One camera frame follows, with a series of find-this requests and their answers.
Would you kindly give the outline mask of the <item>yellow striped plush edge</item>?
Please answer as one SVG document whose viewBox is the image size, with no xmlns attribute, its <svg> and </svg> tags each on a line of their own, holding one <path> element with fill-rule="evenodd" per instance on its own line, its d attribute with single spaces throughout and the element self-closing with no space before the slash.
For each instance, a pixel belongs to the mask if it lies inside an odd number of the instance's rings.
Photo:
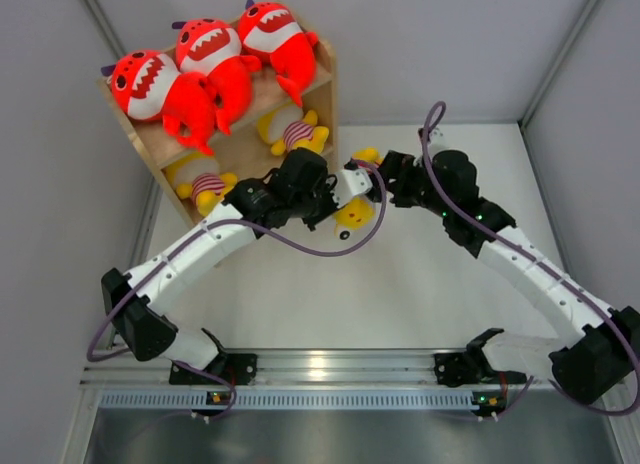
<svg viewBox="0 0 640 464">
<path fill-rule="evenodd" d="M 352 158 L 368 162 L 375 167 L 382 163 L 380 153 L 374 147 L 358 150 L 352 154 Z M 334 234 L 341 241 L 347 241 L 375 216 L 375 206 L 368 198 L 354 197 L 345 207 L 333 214 Z"/>
</svg>

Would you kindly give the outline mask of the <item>yellow striped plush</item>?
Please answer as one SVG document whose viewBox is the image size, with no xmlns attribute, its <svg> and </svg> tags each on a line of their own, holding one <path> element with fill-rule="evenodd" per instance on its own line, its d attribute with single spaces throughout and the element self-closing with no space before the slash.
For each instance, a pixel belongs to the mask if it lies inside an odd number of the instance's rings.
<svg viewBox="0 0 640 464">
<path fill-rule="evenodd" d="M 274 156 L 283 156 L 298 148 L 321 154 L 330 136 L 329 128 L 319 124 L 315 110 L 304 110 L 295 103 L 263 115 L 256 121 L 255 128 Z"/>
<path fill-rule="evenodd" d="M 193 152 L 164 169 L 169 185 L 181 200 L 189 200 L 206 217 L 237 184 L 238 177 L 221 172 L 218 161 Z"/>
</svg>

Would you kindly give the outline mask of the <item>red shark plush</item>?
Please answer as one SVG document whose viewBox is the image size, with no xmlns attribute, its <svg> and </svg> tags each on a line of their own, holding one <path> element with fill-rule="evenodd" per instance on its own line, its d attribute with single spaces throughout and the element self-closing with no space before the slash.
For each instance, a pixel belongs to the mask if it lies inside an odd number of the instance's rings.
<svg viewBox="0 0 640 464">
<path fill-rule="evenodd" d="M 231 126 L 252 104 L 252 74 L 262 69 L 259 58 L 244 54 L 236 30 L 215 18 L 175 21 L 178 32 L 175 60 L 183 73 L 199 73 L 213 101 L 218 129 L 229 135 Z"/>
<path fill-rule="evenodd" d="M 214 154 L 209 141 L 216 131 L 216 108 L 204 76 L 181 72 L 169 54 L 151 49 L 131 52 L 100 72 L 127 117 L 159 122 L 182 147 Z"/>
<path fill-rule="evenodd" d="M 302 93 L 316 75 L 317 35 L 304 31 L 285 5 L 254 0 L 246 0 L 237 32 L 244 50 L 270 65 L 281 89 L 302 107 Z"/>
</svg>

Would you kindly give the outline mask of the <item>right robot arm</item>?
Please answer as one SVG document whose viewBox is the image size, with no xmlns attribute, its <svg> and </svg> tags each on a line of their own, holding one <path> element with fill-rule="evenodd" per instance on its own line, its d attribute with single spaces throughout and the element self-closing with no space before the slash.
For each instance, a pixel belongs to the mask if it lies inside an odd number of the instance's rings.
<svg viewBox="0 0 640 464">
<path fill-rule="evenodd" d="M 456 150 L 437 153 L 430 168 L 390 151 L 379 172 L 399 208 L 420 207 L 442 219 L 448 237 L 504 277 L 555 330 L 531 337 L 492 328 L 463 353 L 468 372 L 488 381 L 500 372 L 552 380 L 576 402 L 594 403 L 639 372 L 639 314 L 616 310 L 558 269 L 517 227 L 515 219 L 481 196 L 477 169 Z"/>
</svg>

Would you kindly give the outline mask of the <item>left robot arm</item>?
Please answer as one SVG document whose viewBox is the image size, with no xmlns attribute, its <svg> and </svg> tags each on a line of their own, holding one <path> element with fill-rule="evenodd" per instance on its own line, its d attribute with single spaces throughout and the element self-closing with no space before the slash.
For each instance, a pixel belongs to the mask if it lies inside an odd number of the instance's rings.
<svg viewBox="0 0 640 464">
<path fill-rule="evenodd" d="M 290 153 L 262 178 L 239 181 L 196 226 L 146 262 L 101 278 L 105 314 L 139 362 L 180 361 L 204 383 L 226 370 L 223 347 L 206 330 L 188 330 L 168 315 L 206 271 L 260 237 L 299 219 L 309 229 L 369 187 L 355 168 L 332 172 L 306 149 Z"/>
</svg>

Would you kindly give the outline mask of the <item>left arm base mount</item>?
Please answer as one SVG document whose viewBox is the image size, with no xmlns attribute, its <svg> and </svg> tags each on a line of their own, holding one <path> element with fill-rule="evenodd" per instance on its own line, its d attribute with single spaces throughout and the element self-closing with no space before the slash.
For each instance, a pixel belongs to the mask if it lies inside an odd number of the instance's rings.
<svg viewBox="0 0 640 464">
<path fill-rule="evenodd" d="M 205 372 L 215 375 L 232 385 L 249 385 L 257 373 L 258 356 L 254 353 L 230 353 L 221 362 L 214 363 Z M 192 371 L 173 365 L 169 384 L 177 386 L 213 385 L 214 381 Z"/>
</svg>

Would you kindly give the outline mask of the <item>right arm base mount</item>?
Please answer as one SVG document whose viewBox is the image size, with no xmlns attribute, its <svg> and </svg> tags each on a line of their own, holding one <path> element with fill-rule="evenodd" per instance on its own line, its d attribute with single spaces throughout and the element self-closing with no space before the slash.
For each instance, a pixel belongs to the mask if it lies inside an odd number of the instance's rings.
<svg viewBox="0 0 640 464">
<path fill-rule="evenodd" d="M 434 373 L 437 382 L 451 388 L 471 384 L 524 384 L 527 380 L 525 374 L 496 371 L 483 354 L 489 339 L 503 333 L 503 329 L 490 328 L 473 338 L 463 351 L 436 353 Z"/>
</svg>

